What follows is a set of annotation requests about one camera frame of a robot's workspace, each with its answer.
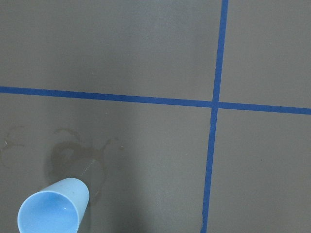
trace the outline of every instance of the gray floor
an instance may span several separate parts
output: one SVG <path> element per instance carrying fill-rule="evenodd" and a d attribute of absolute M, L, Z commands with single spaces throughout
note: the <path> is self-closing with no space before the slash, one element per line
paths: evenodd
<path fill-rule="evenodd" d="M 0 86 L 212 100 L 221 1 L 0 1 Z M 311 107 L 309 1 L 231 0 L 220 100 Z M 63 157 L 101 161 L 80 233 L 198 233 L 210 108 L 0 94 L 0 230 Z M 311 228 L 311 116 L 219 110 L 208 233 Z"/>

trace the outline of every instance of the cup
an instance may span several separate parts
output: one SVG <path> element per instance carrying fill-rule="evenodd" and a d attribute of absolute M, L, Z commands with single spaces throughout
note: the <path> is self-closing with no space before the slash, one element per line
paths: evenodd
<path fill-rule="evenodd" d="M 21 205 L 20 233 L 77 233 L 89 200 L 87 186 L 66 178 L 32 194 Z"/>

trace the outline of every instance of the horizontal blue line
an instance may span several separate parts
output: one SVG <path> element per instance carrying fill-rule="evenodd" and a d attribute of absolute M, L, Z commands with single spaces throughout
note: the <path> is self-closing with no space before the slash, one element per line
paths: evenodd
<path fill-rule="evenodd" d="M 213 106 L 213 102 L 204 100 L 182 100 L 170 98 L 127 96 L 127 95 L 101 94 L 101 93 L 76 92 L 76 91 L 59 91 L 59 90 L 46 90 L 46 89 L 7 87 L 7 86 L 0 86 L 0 93 L 33 95 L 33 96 L 53 96 L 53 97 L 65 97 L 65 98 L 89 99 L 89 100 L 111 100 L 111 101 L 133 102 L 133 103 L 167 104 L 167 105 L 205 107 L 205 108 L 211 108 Z"/>
<path fill-rule="evenodd" d="M 282 107 L 272 105 L 248 104 L 248 103 L 219 102 L 218 108 L 311 115 L 311 108 Z"/>

